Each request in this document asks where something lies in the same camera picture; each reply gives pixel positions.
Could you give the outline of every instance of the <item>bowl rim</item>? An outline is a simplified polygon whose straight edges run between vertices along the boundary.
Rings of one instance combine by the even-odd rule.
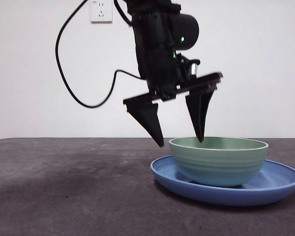
[[[178,140],[178,139],[186,139],[186,138],[196,138],[196,137],[183,137],[183,138],[174,138],[174,139],[170,139],[168,141],[168,143],[170,145],[176,146],[176,147],[180,147],[180,148],[189,148],[189,149],[195,149],[195,150],[209,150],[209,151],[253,151],[253,150],[262,150],[262,149],[266,149],[269,147],[269,144],[267,144],[266,142],[260,141],[260,140],[255,140],[255,139],[245,139],[245,138],[229,138],[229,137],[218,137],[218,136],[209,136],[209,137],[205,137],[205,138],[222,138],[222,139],[238,139],[238,140],[248,140],[248,141],[254,141],[257,143],[262,143],[264,144],[263,147],[257,147],[257,148],[245,148],[245,149],[217,149],[217,148],[203,148],[203,147],[189,147],[189,146],[184,146],[184,145],[179,145],[179,144],[174,144],[173,141],[174,140]]]

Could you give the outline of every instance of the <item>electrical cable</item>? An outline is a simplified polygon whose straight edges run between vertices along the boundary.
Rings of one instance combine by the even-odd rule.
[[[118,72],[122,72],[122,73],[125,73],[127,75],[130,75],[132,77],[135,77],[137,79],[141,79],[143,80],[142,78],[136,76],[136,75],[133,75],[129,72],[126,72],[124,70],[116,70],[115,73],[114,73],[114,79],[113,79],[113,83],[112,83],[112,86],[111,86],[111,89],[107,95],[107,97],[99,104],[97,105],[87,105],[85,103],[83,103],[81,100],[79,100],[77,98],[77,96],[73,93],[73,91],[71,90],[67,80],[65,79],[65,76],[64,76],[64,73],[63,73],[63,70],[62,70],[62,67],[61,67],[61,64],[60,64],[60,60],[59,60],[59,42],[60,42],[60,39],[61,39],[61,36],[62,36],[62,33],[64,31],[64,29],[66,28],[66,26],[68,25],[68,23],[71,21],[71,19],[75,16],[75,14],[84,6],[84,4],[87,2],[88,0],[84,0],[78,7],[77,9],[75,9],[75,11],[70,15],[70,17],[66,20],[66,22],[63,24],[63,26],[61,27],[60,29],[60,32],[58,34],[58,37],[57,37],[57,41],[56,41],[56,60],[57,60],[57,65],[58,65],[58,68],[59,68],[59,72],[61,74],[61,77],[62,77],[62,80],[66,86],[66,88],[68,89],[69,93],[71,94],[71,96],[74,98],[74,100],[76,100],[80,105],[86,107],[86,108],[98,108],[100,106],[102,106],[108,99],[109,97],[112,95],[112,92],[114,90],[114,86],[115,86],[115,82],[116,82],[116,77],[117,77],[117,73]]]

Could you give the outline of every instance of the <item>robotic arm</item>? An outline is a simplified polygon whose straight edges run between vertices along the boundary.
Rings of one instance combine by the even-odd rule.
[[[73,94],[67,84],[58,55],[59,40],[65,26],[87,1],[84,0],[80,4],[61,28],[56,42],[56,58],[62,79],[72,97],[85,107],[97,108],[105,103],[112,93],[118,71],[115,72],[113,86],[107,98],[97,106],[88,106]],[[124,1],[127,3],[128,13],[132,15],[132,21],[122,11],[118,0],[114,0],[114,4],[121,17],[133,28],[139,73],[141,79],[146,80],[149,90],[149,93],[123,101],[128,113],[161,147],[164,140],[157,116],[158,104],[153,101],[172,100],[177,94],[189,91],[186,96],[187,107],[195,133],[202,142],[208,105],[217,89],[216,84],[223,76],[218,72],[197,78],[200,61],[189,60],[182,54],[177,54],[177,51],[190,49],[198,40],[199,25],[196,19],[180,14],[181,6],[173,4],[171,0]]]

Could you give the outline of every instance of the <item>plate rim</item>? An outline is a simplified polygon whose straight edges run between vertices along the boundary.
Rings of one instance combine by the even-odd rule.
[[[259,188],[259,189],[245,189],[245,188],[225,188],[225,187],[215,187],[215,186],[208,186],[208,185],[202,185],[202,184],[196,184],[196,183],[189,183],[189,182],[186,182],[186,181],[182,181],[182,180],[179,180],[179,179],[176,179],[176,178],[171,178],[171,177],[165,177],[163,175],[161,175],[154,167],[154,163],[161,160],[161,159],[165,159],[165,158],[173,158],[172,155],[167,155],[167,156],[163,156],[163,157],[160,157],[160,158],[157,158],[155,160],[153,160],[150,164],[150,168],[151,170],[155,173],[155,174],[158,174],[159,176],[163,177],[163,178],[166,178],[166,179],[169,179],[171,181],[174,181],[174,182],[178,182],[178,183],[182,183],[182,184],[187,184],[187,185],[190,185],[190,186],[195,186],[195,187],[200,187],[200,188],[207,188],[207,189],[213,189],[213,190],[224,190],[224,191],[236,191],[236,192],[260,192],[260,191],[274,191],[274,190],[281,190],[281,189],[286,189],[286,188],[290,188],[290,187],[293,187],[295,186],[295,181],[293,183],[289,183],[289,184],[286,184],[286,185],[282,185],[282,186],[279,186],[279,187],[270,187],[270,188]],[[293,167],[290,167],[288,165],[285,165],[285,164],[282,164],[280,162],[276,162],[276,161],[271,161],[271,160],[265,160],[267,162],[270,162],[270,163],[273,163],[273,164],[276,164],[276,165],[279,165],[279,166],[282,166],[282,167],[285,167],[287,169],[290,169],[292,171],[295,172],[295,169]]]

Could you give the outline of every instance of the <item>black cable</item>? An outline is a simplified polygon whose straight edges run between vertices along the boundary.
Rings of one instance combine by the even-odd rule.
[[[126,72],[126,71],[123,71],[123,70],[116,70],[115,73],[114,73],[114,79],[113,79],[113,83],[112,83],[112,86],[111,86],[111,89],[107,95],[107,97],[99,104],[97,105],[93,105],[93,106],[90,106],[90,105],[87,105],[85,103],[83,103],[82,101],[80,101],[73,93],[73,91],[71,90],[67,80],[65,79],[65,76],[64,76],[64,73],[62,71],[62,67],[61,67],[61,64],[60,64],[60,60],[59,60],[59,42],[60,42],[60,38],[61,38],[61,35],[65,29],[65,27],[67,26],[67,24],[71,21],[71,19],[74,17],[74,15],[84,6],[84,4],[87,2],[88,0],[84,0],[79,6],[78,8],[71,14],[71,16],[66,20],[66,22],[63,24],[63,26],[61,27],[60,29],[60,32],[58,34],[58,37],[57,37],[57,41],[56,41],[56,60],[57,60],[57,65],[58,65],[58,68],[59,68],[59,72],[61,74],[61,77],[62,77],[62,80],[66,86],[66,88],[68,89],[69,93],[71,94],[71,96],[74,98],[74,100],[76,100],[80,105],[84,106],[84,107],[87,107],[87,108],[98,108],[100,106],[102,106],[108,99],[109,97],[112,95],[112,92],[114,90],[114,86],[115,86],[115,82],[116,82],[116,76],[117,76],[117,73],[118,72],[122,72],[122,73],[125,73],[127,75],[130,75],[130,76],[133,76],[137,79],[141,79],[140,77],[136,76],[136,75],[133,75],[129,72]]]
[[[119,12],[120,16],[123,18],[123,20],[129,25],[132,26],[132,22],[126,17],[125,13],[123,12],[122,8],[120,7],[118,0],[114,0],[115,7],[117,8],[117,11]]]

